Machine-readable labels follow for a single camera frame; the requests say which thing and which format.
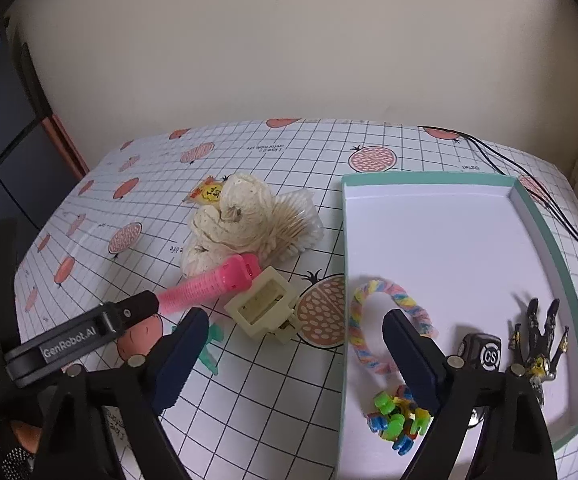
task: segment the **silver bolt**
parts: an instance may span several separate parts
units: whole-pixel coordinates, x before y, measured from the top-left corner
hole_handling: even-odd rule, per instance
[[[457,355],[450,355],[447,358],[447,364],[451,368],[456,368],[457,370],[460,370],[460,368],[464,366],[464,361],[462,357],[458,357]]]
[[[144,365],[144,362],[147,360],[147,358],[144,355],[141,354],[134,354],[131,357],[129,357],[127,359],[127,364],[131,367],[131,368],[138,368],[142,365]]]
[[[73,365],[71,365],[69,368],[67,368],[67,375],[69,377],[75,377],[77,375],[80,375],[80,372],[84,369],[84,367],[78,363],[75,363]]]
[[[509,367],[509,369],[511,370],[511,373],[513,373],[516,377],[522,377],[523,375],[525,375],[525,367],[518,363],[512,364],[511,367]]]

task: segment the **action figure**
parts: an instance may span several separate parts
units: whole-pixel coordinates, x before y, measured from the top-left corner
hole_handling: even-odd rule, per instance
[[[529,323],[529,355],[523,359],[520,345],[520,323],[514,327],[514,333],[509,338],[509,349],[514,352],[514,362],[525,367],[525,376],[538,398],[540,406],[544,405],[543,382],[553,381],[556,378],[556,367],[560,356],[567,351],[569,327],[566,326],[554,357],[550,360],[549,354],[554,343],[554,329],[556,328],[556,313],[560,305],[559,300],[553,300],[547,310],[547,320],[544,322],[544,335],[538,328],[538,298],[532,298],[527,307],[527,321]]]
[[[398,387],[395,397],[380,392],[373,398],[373,404],[380,412],[367,415],[369,429],[379,433],[383,440],[393,442],[391,447],[401,456],[413,447],[418,434],[424,435],[429,427],[431,415],[418,407],[404,384]]]

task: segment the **black and gold figurine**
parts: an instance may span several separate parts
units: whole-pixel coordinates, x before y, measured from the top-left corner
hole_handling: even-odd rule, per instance
[[[523,359],[522,345],[520,342],[520,323],[514,327],[514,333],[509,338],[509,349],[514,352],[514,363],[525,367],[525,376],[529,379],[538,403],[543,406],[544,393],[543,382],[553,381],[556,378],[556,367],[560,356],[567,351],[569,327],[566,326],[556,353],[552,359],[549,354],[554,343],[554,329],[556,328],[556,314],[560,306],[559,300],[553,300],[547,310],[547,320],[544,322],[544,334],[538,327],[538,298],[532,298],[527,307],[527,322],[529,324],[529,355]]]

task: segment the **beige plastic container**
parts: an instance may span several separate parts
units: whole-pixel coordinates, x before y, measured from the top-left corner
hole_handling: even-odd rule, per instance
[[[267,267],[224,310],[253,339],[273,333],[282,342],[295,336],[303,324],[295,315],[298,293],[273,267]]]

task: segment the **table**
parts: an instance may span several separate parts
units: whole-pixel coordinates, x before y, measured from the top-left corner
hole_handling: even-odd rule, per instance
[[[186,195],[208,175],[220,178],[235,171],[256,175],[278,193],[302,187],[312,191],[325,235],[313,250],[278,269],[304,291],[303,298],[327,293],[327,300],[343,310],[343,294],[336,289],[343,286],[344,273],[340,177],[352,171],[493,173],[482,156],[457,137],[443,130],[373,121],[276,119],[128,140],[67,196],[22,261],[15,278],[21,339],[101,301],[176,285],[181,248],[190,235],[187,222],[195,210],[194,204],[184,202]],[[578,229],[578,201],[553,164],[492,146],[543,182]],[[510,164],[496,163],[508,174],[518,174]],[[541,212],[578,294],[578,244],[545,209]],[[122,228],[123,235],[110,246]],[[117,243],[118,238],[125,242]],[[222,301],[203,307],[226,334],[222,343],[210,345],[219,374],[212,376],[198,362],[176,405],[161,417],[192,478],[333,479],[342,346],[319,348],[300,338],[284,346],[270,337],[254,342],[235,327]],[[180,317],[155,317],[149,335],[142,336],[166,335]],[[114,342],[81,362],[88,370],[115,367],[125,355]],[[128,478],[138,479],[121,418],[117,410],[107,411],[122,466]],[[556,458],[560,478],[578,478],[578,436],[556,452]]]

